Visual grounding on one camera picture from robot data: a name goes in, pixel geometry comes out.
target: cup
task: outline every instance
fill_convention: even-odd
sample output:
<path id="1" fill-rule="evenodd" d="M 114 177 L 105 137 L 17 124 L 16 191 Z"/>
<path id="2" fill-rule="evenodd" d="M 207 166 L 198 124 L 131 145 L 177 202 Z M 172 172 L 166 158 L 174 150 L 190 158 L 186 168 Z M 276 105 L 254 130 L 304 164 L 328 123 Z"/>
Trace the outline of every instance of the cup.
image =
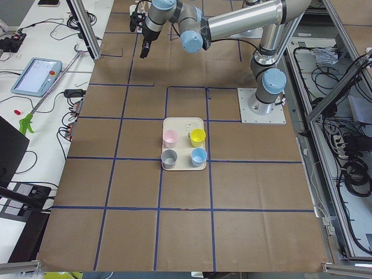
<path id="1" fill-rule="evenodd" d="M 167 149 L 162 153 L 162 166 L 164 169 L 172 169 L 176 165 L 177 152 L 172 149 Z"/>
<path id="2" fill-rule="evenodd" d="M 202 129 L 193 129 L 190 133 L 191 144 L 193 147 L 200 147 L 204 143 L 206 134 Z"/>
<path id="3" fill-rule="evenodd" d="M 178 133 L 176 130 L 169 129 L 164 132 L 163 142 L 166 148 L 176 147 L 177 140 L 178 140 Z"/>
<path id="4" fill-rule="evenodd" d="M 195 167 L 200 167 L 201 165 L 203 165 L 206 159 L 207 152 L 204 148 L 195 148 L 191 152 L 191 161 Z"/>

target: yellow cup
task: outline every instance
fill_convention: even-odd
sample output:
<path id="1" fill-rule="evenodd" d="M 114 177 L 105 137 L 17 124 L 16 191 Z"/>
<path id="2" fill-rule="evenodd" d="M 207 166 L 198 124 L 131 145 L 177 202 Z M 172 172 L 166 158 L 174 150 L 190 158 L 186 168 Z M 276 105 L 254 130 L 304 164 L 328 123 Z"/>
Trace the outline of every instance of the yellow cup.
<path id="1" fill-rule="evenodd" d="M 206 134 L 202 129 L 193 129 L 190 133 L 191 144 L 193 147 L 201 147 L 204 143 Z"/>

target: tablet screen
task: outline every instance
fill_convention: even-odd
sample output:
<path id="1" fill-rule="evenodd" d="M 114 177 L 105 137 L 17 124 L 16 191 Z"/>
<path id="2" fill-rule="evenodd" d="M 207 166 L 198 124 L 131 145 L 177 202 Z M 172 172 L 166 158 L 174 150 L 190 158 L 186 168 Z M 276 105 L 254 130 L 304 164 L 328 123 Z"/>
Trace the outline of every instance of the tablet screen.
<path id="1" fill-rule="evenodd" d="M 38 92 L 56 62 L 35 60 L 17 84 L 17 90 Z"/>

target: white mounting plate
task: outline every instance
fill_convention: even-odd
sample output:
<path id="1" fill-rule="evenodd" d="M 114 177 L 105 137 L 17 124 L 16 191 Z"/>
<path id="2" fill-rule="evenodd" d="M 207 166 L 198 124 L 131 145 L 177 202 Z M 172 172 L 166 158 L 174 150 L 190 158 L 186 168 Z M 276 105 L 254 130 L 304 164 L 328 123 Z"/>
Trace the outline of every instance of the white mounting plate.
<path id="1" fill-rule="evenodd" d="M 263 33 L 263 28 L 259 27 L 256 29 L 244 31 L 242 33 L 231 35 L 231 38 L 249 38 L 249 39 L 261 39 Z"/>
<path id="2" fill-rule="evenodd" d="M 287 122 L 285 121 L 285 116 L 283 112 L 283 107 L 275 106 L 274 110 L 265 116 L 257 115 L 252 112 L 248 107 L 248 99 L 256 93 L 256 88 L 238 88 L 238 97 L 239 97 L 239 107 L 240 107 L 240 117 L 242 123 L 250 124 L 276 124 L 284 125 Z"/>

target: blue cup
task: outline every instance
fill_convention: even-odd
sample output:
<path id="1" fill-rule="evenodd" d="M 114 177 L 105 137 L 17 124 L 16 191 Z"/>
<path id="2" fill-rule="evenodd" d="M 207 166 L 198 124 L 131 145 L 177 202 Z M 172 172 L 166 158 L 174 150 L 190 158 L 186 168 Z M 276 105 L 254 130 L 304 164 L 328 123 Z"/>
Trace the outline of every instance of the blue cup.
<path id="1" fill-rule="evenodd" d="M 195 167 L 200 167 L 201 165 L 203 165 L 206 159 L 207 152 L 204 148 L 195 148 L 191 152 L 191 161 Z"/>

